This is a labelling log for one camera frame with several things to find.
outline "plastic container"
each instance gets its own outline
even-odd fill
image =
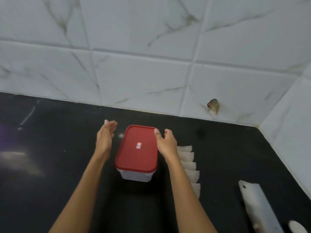
[[[149,182],[156,171],[158,147],[154,127],[131,125],[124,134],[115,165],[123,179]]]

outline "forearm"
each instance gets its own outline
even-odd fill
[[[168,161],[168,167],[179,232],[216,233],[192,188],[181,161],[179,159]]]
[[[87,233],[105,159],[93,155],[68,203],[49,233]]]

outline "person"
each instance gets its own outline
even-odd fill
[[[87,233],[90,228],[96,194],[102,169],[109,158],[116,121],[105,120],[97,133],[96,148],[83,176],[68,203],[60,213],[49,233]],[[169,129],[164,137],[155,129],[160,153],[169,168],[177,226],[180,233],[217,233],[198,200],[177,152],[177,141]]]

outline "tiled wall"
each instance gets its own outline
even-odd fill
[[[260,130],[311,199],[311,64]]]
[[[311,0],[0,0],[0,91],[258,125],[310,22]]]

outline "red plastic lid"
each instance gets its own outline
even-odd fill
[[[115,159],[118,169],[145,173],[156,170],[158,147],[154,129],[138,125],[126,129]]]

